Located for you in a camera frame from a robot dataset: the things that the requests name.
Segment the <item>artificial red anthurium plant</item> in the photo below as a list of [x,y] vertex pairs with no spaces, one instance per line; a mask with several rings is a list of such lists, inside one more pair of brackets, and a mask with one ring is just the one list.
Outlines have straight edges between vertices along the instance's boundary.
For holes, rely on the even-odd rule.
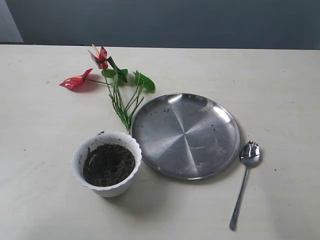
[[104,78],[104,81],[89,79],[89,75],[92,69],[87,69],[81,75],[75,75],[66,78],[59,85],[70,91],[75,90],[77,87],[82,85],[85,81],[95,82],[107,86],[108,96],[110,97],[112,107],[119,117],[120,121],[123,123],[128,134],[131,133],[132,123],[134,114],[137,111],[138,107],[141,105],[144,97],[141,96],[142,92],[154,93],[156,91],[155,83],[146,75],[142,74],[139,71],[134,71],[134,86],[135,90],[132,94],[132,97],[127,103],[124,102],[120,85],[128,83],[128,70],[126,68],[120,69],[113,58],[108,55],[105,47],[96,47],[94,44],[92,47],[95,50],[95,53],[90,53],[91,59],[95,62],[98,69],[101,70],[101,75]]

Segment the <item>stainless steel spork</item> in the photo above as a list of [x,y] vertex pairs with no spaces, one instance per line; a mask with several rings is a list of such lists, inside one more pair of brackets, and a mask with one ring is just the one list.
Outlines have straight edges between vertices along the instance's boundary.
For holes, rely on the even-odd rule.
[[242,179],[239,195],[229,222],[229,229],[236,231],[237,223],[242,204],[242,198],[245,191],[246,181],[248,178],[249,170],[259,166],[262,162],[260,147],[257,142],[250,140],[240,151],[239,154],[240,162],[244,165],[245,171]]

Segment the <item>white scalloped plastic pot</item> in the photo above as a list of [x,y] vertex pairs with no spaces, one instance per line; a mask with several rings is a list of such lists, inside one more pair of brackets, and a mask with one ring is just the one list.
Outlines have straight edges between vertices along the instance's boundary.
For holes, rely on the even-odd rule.
[[[119,183],[111,186],[95,186],[89,183],[83,174],[85,161],[90,151],[96,150],[105,144],[120,145],[129,150],[134,157],[134,168],[130,174]],[[129,134],[119,131],[101,132],[84,140],[75,150],[71,162],[72,173],[75,179],[83,186],[101,197],[113,198],[123,194],[132,184],[142,162],[142,150],[137,141]]]

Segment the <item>dark potting soil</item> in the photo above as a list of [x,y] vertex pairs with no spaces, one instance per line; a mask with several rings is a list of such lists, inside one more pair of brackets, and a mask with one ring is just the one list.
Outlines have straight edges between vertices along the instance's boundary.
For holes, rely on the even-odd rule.
[[91,185],[109,187],[125,180],[135,165],[135,158],[127,148],[107,143],[88,150],[83,176]]

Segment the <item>round stainless steel plate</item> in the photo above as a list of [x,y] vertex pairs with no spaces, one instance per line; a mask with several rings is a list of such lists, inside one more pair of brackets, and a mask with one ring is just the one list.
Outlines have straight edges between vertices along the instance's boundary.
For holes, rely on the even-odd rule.
[[180,180],[201,180],[226,170],[241,148],[234,117],[197,94],[171,93],[145,103],[135,114],[131,136],[153,170]]

